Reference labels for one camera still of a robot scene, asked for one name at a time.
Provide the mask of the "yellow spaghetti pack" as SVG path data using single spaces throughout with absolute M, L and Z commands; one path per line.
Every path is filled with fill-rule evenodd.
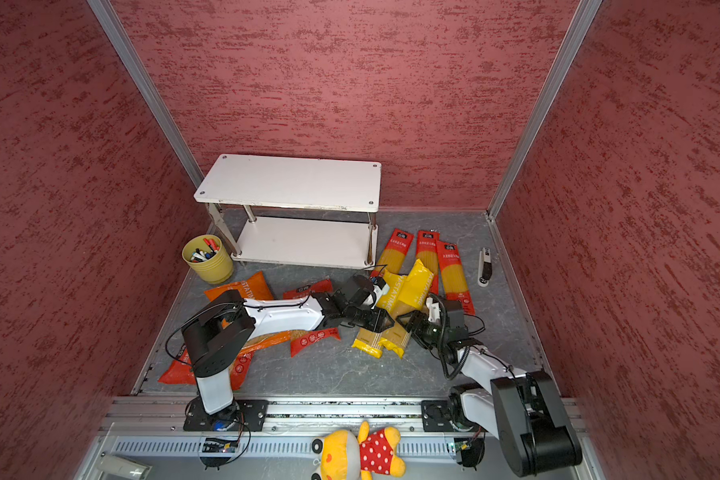
M 376 306 L 385 310 L 392 319 L 392 326 L 380 337 L 380 345 L 403 358 L 411 334 L 403 323 L 403 316 L 421 311 L 429 295 L 434 273 L 417 259 L 408 275 L 385 272 L 383 279 L 389 291 Z
M 389 287 L 384 281 L 384 294 L 388 291 Z M 371 332 L 369 330 L 359 328 L 352 347 L 359 349 L 374 358 L 380 358 L 382 356 L 382 350 L 385 349 L 380 345 L 380 337 L 383 332 Z

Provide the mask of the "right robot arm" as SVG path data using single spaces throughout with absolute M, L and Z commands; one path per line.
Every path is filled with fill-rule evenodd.
M 578 466 L 583 449 L 552 377 L 525 371 L 492 353 L 465 324 L 452 300 L 430 296 L 425 310 L 396 320 L 420 347 L 440 363 L 451 388 L 444 400 L 422 403 L 427 432 L 459 432 L 459 464 L 476 466 L 485 438 L 498 440 L 509 469 L 518 477 Z

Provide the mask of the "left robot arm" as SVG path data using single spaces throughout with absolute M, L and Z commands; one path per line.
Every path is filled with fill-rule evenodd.
M 204 412 L 214 415 L 233 405 L 229 369 L 249 340 L 343 323 L 380 332 L 386 311 L 378 303 L 389 292 L 381 277 L 354 275 L 333 293 L 317 292 L 295 300 L 254 300 L 237 291 L 222 293 L 177 329 Z

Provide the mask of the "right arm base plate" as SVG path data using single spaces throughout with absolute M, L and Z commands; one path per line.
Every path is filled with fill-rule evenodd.
M 421 417 L 424 432 L 445 433 L 455 431 L 448 400 L 422 401 Z

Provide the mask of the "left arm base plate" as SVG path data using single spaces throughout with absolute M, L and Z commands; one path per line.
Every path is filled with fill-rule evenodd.
M 267 400 L 234 401 L 214 414 L 208 414 L 200 397 L 192 399 L 185 409 L 183 430 L 186 432 L 260 432 L 267 414 Z

